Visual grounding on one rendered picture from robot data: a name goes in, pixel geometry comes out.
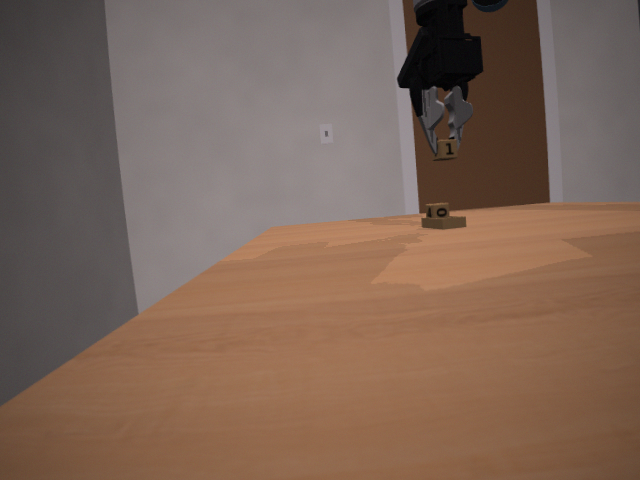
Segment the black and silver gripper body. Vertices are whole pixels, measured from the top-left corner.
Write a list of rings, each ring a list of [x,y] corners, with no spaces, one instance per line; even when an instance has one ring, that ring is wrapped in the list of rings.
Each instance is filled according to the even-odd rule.
[[[448,91],[451,84],[469,82],[483,72],[481,36],[464,33],[463,9],[467,5],[467,0],[433,0],[416,11],[417,24],[428,27],[428,43],[436,36],[419,50],[413,62],[429,89],[436,86]],[[449,27],[454,33],[449,33]]]

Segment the tan wooden number cube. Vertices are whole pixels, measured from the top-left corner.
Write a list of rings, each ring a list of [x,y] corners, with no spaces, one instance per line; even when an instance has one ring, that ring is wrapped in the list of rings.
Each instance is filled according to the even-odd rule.
[[[426,218],[450,218],[449,203],[426,204]]]
[[[458,158],[457,140],[439,140],[437,141],[438,154],[432,152],[433,161],[443,161]]]

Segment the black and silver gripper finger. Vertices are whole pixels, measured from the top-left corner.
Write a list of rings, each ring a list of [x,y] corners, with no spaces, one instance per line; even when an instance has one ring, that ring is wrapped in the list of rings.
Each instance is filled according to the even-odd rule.
[[[438,89],[433,86],[429,90],[428,84],[421,79],[418,71],[413,70],[411,72],[410,98],[429,146],[434,154],[438,154],[438,138],[435,134],[435,127],[445,114],[444,103],[438,99]]]
[[[472,104],[466,102],[467,96],[468,82],[462,82],[451,84],[450,93],[444,98],[445,107],[449,112],[448,126],[450,128],[450,136],[448,139],[457,140],[457,150],[461,142],[463,124],[473,115]]]

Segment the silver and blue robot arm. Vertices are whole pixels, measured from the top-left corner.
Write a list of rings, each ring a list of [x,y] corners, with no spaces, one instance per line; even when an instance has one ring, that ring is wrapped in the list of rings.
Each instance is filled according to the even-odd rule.
[[[414,12],[416,13],[417,9],[433,0],[413,0]],[[494,12],[501,9],[508,0],[471,0],[473,5],[482,12]],[[406,57],[406,60],[401,68],[401,71],[397,77],[398,85],[400,88],[408,88],[410,87],[411,82],[411,72],[415,70],[415,65],[413,62],[417,59],[417,54],[419,54],[419,50],[421,50],[427,43],[430,38],[430,35],[427,31],[428,27],[420,27],[415,40],[411,46],[411,49]]]

